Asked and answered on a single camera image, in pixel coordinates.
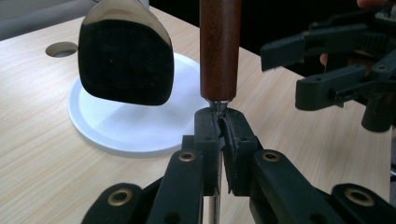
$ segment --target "circular hole in table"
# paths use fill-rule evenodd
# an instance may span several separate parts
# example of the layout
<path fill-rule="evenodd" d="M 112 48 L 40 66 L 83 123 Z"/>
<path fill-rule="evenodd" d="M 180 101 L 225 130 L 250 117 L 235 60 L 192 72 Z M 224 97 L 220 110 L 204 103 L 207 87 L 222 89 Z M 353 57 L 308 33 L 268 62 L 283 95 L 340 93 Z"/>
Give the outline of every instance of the circular hole in table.
<path fill-rule="evenodd" d="M 46 53 L 53 58 L 63 58 L 76 53 L 78 46 L 72 42 L 59 42 L 46 48 Z"/>

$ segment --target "wooden handle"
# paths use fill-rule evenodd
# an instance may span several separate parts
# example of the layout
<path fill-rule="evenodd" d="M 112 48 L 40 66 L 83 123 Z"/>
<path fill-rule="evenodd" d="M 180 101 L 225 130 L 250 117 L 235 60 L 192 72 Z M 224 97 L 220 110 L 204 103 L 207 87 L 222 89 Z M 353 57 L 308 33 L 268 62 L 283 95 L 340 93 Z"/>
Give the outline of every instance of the wooden handle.
<path fill-rule="evenodd" d="M 241 0 L 200 2 L 201 95 L 231 101 L 236 95 Z"/>

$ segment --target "white plate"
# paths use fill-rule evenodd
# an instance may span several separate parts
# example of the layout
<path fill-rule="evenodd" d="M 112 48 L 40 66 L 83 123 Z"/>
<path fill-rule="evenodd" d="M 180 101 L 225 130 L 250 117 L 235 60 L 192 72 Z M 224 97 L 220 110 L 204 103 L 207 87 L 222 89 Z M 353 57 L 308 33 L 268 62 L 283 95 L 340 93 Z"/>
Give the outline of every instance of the white plate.
<path fill-rule="evenodd" d="M 124 157 L 163 156 L 180 149 L 183 135 L 194 132 L 194 113 L 208 106 L 200 95 L 200 66 L 175 56 L 169 100 L 160 106 L 131 105 L 88 94 L 78 78 L 68 110 L 78 131 L 100 149 Z"/>

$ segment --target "wooden table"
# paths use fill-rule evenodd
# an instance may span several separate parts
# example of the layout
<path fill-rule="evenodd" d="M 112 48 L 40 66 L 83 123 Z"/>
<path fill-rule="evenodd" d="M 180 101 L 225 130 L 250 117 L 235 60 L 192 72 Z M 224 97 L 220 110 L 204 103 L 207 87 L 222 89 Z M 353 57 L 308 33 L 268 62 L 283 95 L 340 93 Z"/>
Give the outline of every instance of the wooden table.
<path fill-rule="evenodd" d="M 199 62 L 198 28 L 155 8 L 174 51 Z M 67 95 L 78 77 L 77 54 L 52 58 L 46 48 L 78 42 L 81 19 L 0 42 L 0 220 L 2 223 L 79 223 L 106 188 L 145 187 L 163 175 L 169 156 L 132 159 L 107 154 L 78 134 Z M 364 107 L 316 112 L 294 108 L 295 81 L 284 68 L 263 73 L 260 58 L 240 49 L 237 97 L 265 148 L 286 154 L 317 188 L 356 183 L 389 200 L 390 132 L 361 125 Z M 222 223 L 253 223 L 248 199 L 227 195 Z"/>

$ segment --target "brass screw insert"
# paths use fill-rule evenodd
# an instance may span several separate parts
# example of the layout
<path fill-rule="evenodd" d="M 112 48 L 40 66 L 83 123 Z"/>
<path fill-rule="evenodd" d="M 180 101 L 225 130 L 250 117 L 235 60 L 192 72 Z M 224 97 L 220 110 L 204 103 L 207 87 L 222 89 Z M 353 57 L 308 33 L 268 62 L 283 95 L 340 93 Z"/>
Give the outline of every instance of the brass screw insert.
<path fill-rule="evenodd" d="M 279 156 L 274 152 L 264 152 L 262 153 L 262 158 L 266 161 L 279 161 Z"/>
<path fill-rule="evenodd" d="M 108 196 L 107 202 L 112 206 L 121 206 L 131 201 L 132 197 L 130 189 L 117 189 Z"/>
<path fill-rule="evenodd" d="M 195 154 L 193 154 L 192 152 L 183 152 L 178 156 L 178 158 L 181 161 L 193 161 L 195 160 Z"/>
<path fill-rule="evenodd" d="M 372 196 L 360 189 L 346 189 L 345 195 L 350 201 L 361 206 L 370 207 L 374 205 Z"/>

